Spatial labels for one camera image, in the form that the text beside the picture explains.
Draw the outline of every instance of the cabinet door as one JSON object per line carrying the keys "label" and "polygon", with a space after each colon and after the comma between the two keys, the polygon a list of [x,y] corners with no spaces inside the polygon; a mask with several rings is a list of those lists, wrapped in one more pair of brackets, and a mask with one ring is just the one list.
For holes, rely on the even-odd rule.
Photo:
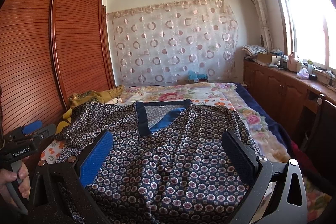
{"label": "cabinet door", "polygon": [[267,89],[265,90],[263,109],[277,122],[280,121],[279,114],[283,103],[281,82],[282,78],[279,75],[266,76]]}
{"label": "cabinet door", "polygon": [[284,83],[282,87],[283,105],[279,123],[292,137],[295,135],[295,129],[300,119],[307,89],[290,81]]}
{"label": "cabinet door", "polygon": [[51,59],[50,3],[6,0],[1,7],[0,85],[5,134],[36,120],[55,123],[66,111]]}
{"label": "cabinet door", "polygon": [[251,81],[254,79],[254,71],[252,66],[244,64],[244,83],[247,85],[247,90],[251,89]]}
{"label": "cabinet door", "polygon": [[252,97],[258,102],[258,104],[265,107],[265,91],[267,87],[267,75],[263,71],[263,67],[255,69],[255,78],[253,82],[253,88],[251,90]]}
{"label": "cabinet door", "polygon": [[101,0],[57,0],[55,38],[65,93],[110,89],[105,70]]}

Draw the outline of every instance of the cardboard box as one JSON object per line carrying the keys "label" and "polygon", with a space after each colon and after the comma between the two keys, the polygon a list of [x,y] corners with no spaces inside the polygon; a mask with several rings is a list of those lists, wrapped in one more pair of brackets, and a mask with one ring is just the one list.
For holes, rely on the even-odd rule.
{"label": "cardboard box", "polygon": [[271,54],[271,53],[266,53],[265,54],[265,53],[259,52],[258,56],[257,56],[257,60],[260,61],[260,62],[263,62],[265,64],[276,65],[276,62],[280,61],[281,57],[280,56],[276,56],[276,55]]}

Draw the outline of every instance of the patterned shirt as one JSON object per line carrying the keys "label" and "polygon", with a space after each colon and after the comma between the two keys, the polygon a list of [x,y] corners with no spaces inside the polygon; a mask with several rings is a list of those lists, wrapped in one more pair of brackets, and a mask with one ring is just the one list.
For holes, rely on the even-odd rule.
{"label": "patterned shirt", "polygon": [[[148,125],[153,116],[159,121]],[[58,136],[68,139],[58,162],[78,155],[104,129],[114,135],[114,144],[86,189],[115,224],[223,223],[248,185],[223,150],[222,134],[234,130],[259,152],[239,115],[225,106],[190,100],[123,106],[88,102],[73,110],[71,124]],[[80,221],[74,205],[68,206]]]}

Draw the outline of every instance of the wardrobe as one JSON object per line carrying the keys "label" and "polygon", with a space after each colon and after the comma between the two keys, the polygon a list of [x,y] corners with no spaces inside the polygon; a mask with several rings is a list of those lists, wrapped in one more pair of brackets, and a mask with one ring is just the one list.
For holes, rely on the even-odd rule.
{"label": "wardrobe", "polygon": [[6,0],[0,10],[3,130],[56,123],[68,97],[114,84],[102,0]]}

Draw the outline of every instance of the window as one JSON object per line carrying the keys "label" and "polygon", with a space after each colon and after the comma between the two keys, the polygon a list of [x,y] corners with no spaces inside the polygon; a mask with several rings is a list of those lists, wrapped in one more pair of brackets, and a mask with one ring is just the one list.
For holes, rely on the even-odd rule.
{"label": "window", "polygon": [[336,9],[330,0],[279,0],[287,52],[336,70]]}

